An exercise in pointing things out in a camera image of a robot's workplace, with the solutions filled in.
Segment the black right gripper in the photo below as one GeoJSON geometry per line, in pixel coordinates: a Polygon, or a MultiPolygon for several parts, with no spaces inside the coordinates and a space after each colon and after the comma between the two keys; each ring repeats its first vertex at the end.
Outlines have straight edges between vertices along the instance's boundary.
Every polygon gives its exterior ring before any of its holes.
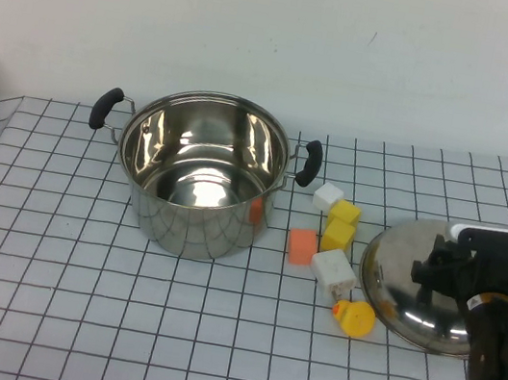
{"type": "Polygon", "coordinates": [[[508,303],[508,259],[472,252],[438,235],[430,260],[440,263],[413,261],[411,280],[455,299],[460,312],[467,313],[493,300],[508,303]]]}

